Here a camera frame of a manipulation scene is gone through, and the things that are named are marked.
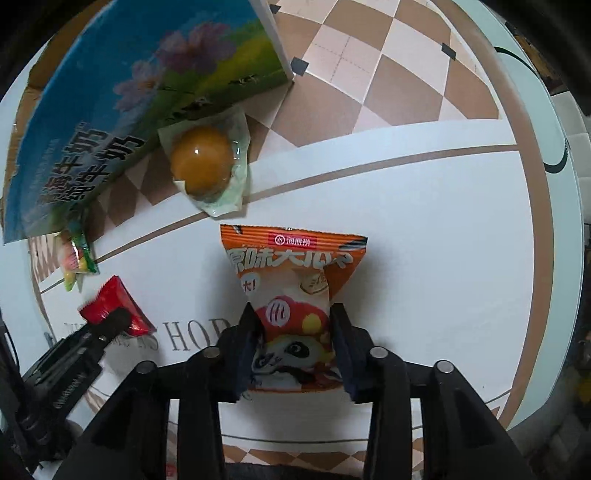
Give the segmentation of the small red snack packet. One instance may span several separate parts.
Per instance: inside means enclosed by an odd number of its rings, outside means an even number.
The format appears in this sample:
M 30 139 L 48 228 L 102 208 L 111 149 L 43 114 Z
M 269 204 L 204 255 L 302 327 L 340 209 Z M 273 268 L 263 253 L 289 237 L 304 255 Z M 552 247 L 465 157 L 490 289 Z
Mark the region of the small red snack packet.
M 81 317 L 93 325 L 103 323 L 115 312 L 120 317 L 119 330 L 130 337 L 147 336 L 156 331 L 117 275 L 111 276 L 95 298 L 79 308 Z

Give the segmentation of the colourful gumball bag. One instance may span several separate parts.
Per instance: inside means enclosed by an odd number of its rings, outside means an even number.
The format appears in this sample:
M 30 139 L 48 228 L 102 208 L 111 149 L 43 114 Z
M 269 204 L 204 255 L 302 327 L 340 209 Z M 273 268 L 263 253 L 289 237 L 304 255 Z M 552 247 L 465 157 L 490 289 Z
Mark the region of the colourful gumball bag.
M 66 291 L 73 289 L 79 276 L 99 273 L 85 235 L 85 220 L 84 209 L 71 210 L 64 229 L 56 235 L 57 259 Z

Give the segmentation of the orange panda snack bag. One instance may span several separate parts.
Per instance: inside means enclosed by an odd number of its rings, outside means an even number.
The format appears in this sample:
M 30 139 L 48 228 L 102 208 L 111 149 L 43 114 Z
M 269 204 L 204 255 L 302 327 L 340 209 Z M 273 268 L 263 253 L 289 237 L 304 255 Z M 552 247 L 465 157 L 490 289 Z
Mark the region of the orange panda snack bag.
M 329 308 L 365 257 L 367 237 L 223 224 L 221 243 L 263 326 L 252 358 L 252 389 L 338 388 Z

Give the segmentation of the braised egg clear packet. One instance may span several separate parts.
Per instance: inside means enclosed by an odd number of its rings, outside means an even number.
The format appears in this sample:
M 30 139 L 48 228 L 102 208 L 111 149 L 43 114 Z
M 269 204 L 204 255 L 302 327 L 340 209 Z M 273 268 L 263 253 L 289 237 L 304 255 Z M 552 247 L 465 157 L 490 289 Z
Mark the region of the braised egg clear packet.
M 250 145 L 242 107 L 160 128 L 158 138 L 174 185 L 196 208 L 214 218 L 242 209 Z

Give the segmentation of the cardboard milk carton box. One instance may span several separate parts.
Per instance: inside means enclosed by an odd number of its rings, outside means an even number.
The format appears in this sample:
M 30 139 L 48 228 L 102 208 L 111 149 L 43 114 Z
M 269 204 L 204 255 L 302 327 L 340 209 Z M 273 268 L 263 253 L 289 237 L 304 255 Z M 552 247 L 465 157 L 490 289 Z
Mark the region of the cardboard milk carton box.
M 13 122 L 5 242 L 61 230 L 153 147 L 160 128 L 222 111 L 291 78 L 265 1 L 98 1 L 30 71 Z

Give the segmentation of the patterned table mat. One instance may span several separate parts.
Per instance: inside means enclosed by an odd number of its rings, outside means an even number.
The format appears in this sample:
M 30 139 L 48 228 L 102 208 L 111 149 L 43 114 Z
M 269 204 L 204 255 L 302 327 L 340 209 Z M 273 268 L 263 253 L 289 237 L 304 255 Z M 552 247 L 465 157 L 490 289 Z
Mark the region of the patterned table mat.
M 96 2 L 5 1 L 2 38 L 37 63 Z M 85 331 L 79 308 L 119 276 L 156 331 L 106 344 L 81 397 L 97 414 L 140 362 L 182 363 L 238 324 L 250 303 L 221 225 L 355 234 L 366 254 L 332 305 L 406 362 L 450 361 L 505 430 L 518 425 L 566 358 L 584 257 L 570 145 L 531 62 L 478 1 L 270 6 L 290 80 L 212 114 L 245 112 L 242 209 L 214 218 L 196 208 L 157 132 L 68 211 L 85 210 L 99 271 L 71 291 L 57 259 L 66 222 L 11 243 L 1 224 L 1 310 L 24 364 L 48 336 Z M 226 476 L 279 462 L 298 479 L 363 474 L 372 406 L 342 384 L 254 390 L 250 363 L 249 387 L 218 410 Z

